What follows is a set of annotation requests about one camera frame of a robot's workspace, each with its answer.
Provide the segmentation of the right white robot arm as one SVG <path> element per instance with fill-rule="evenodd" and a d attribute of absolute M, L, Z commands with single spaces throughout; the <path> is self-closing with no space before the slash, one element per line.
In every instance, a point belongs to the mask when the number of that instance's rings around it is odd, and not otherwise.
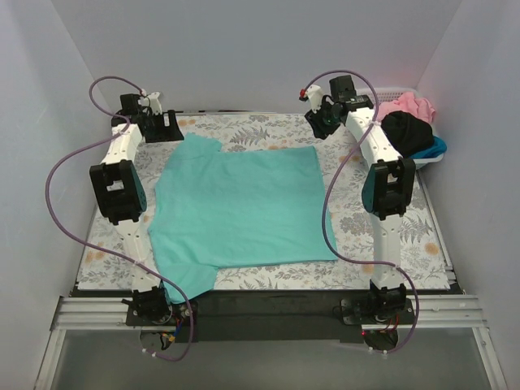
<path fill-rule="evenodd" d="M 326 139 L 340 127 L 356 140 L 356 149 L 368 165 L 362 187 L 362 205 L 373 228 L 373 267 L 368 291 L 340 303 L 347 324 L 371 319 L 384 322 L 406 309 L 406 289 L 413 283 L 401 268 L 400 229 L 414 189 L 416 166 L 392 146 L 377 120 L 379 99 L 375 91 L 360 94 L 354 73 L 332 71 L 330 91 L 310 82 L 300 100 L 310 104 L 305 119 L 318 139 Z"/>

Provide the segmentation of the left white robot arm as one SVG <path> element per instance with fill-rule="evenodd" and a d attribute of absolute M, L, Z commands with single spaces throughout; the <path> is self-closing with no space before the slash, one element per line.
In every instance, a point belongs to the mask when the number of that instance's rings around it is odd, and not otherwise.
<path fill-rule="evenodd" d="M 136 261 L 132 266 L 132 299 L 125 303 L 137 317 L 164 324 L 173 315 L 162 281 L 155 276 L 150 239 L 145 228 L 147 198 L 134 161 L 142 141 L 182 141 L 184 136 L 173 110 L 164 111 L 161 93 L 124 94 L 121 110 L 111 120 L 115 139 L 105 158 L 90 167 L 89 175 L 103 217 L 115 226 L 123 253 Z"/>

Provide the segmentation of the teal t shirt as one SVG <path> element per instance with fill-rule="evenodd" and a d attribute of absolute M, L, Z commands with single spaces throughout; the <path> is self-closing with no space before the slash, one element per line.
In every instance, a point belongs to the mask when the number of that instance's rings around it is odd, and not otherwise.
<path fill-rule="evenodd" d="M 312 146 L 225 152 L 188 134 L 155 186 L 149 226 L 169 300 L 210 291 L 223 268 L 331 261 L 325 192 Z"/>

